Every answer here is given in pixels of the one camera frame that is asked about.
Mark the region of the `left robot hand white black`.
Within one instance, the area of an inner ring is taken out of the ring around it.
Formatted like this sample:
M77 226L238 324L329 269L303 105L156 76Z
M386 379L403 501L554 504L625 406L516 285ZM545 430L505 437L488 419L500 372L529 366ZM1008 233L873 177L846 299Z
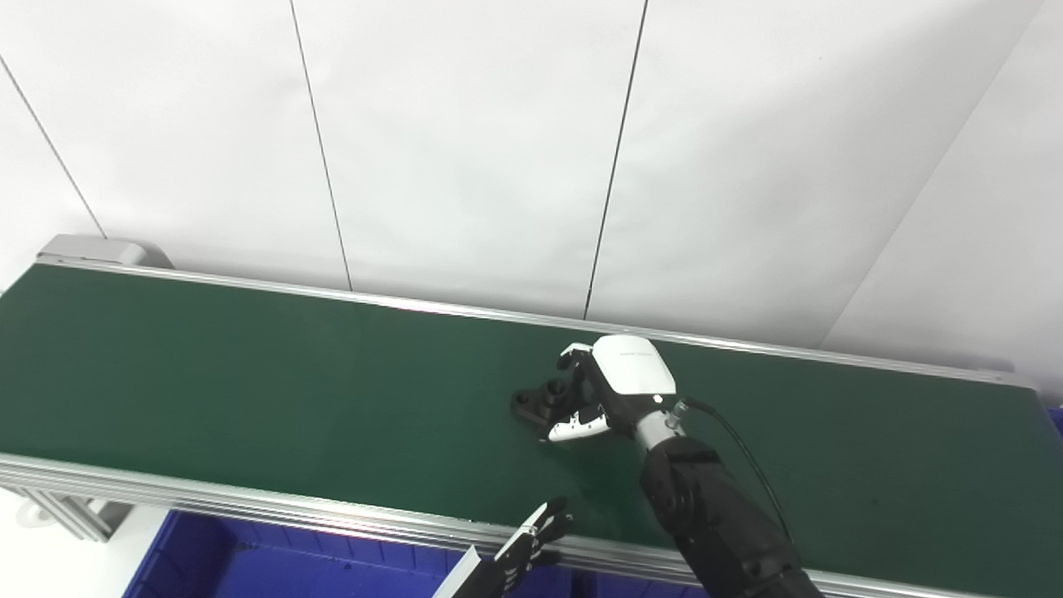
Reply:
M566 496L536 508L494 556L485 557L469 547L448 573L434 597L507 597L532 569L553 566L561 560L549 549L551 542L566 537L573 526Z

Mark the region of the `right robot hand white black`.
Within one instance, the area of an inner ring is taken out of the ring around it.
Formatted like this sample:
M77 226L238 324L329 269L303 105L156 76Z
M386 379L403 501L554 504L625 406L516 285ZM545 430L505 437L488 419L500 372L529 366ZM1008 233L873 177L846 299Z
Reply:
M577 406L546 426L547 442L612 432L648 452L686 434L665 405L678 396L674 377L648 338L602 336L592 345L573 343L559 355L557 368L570 372Z

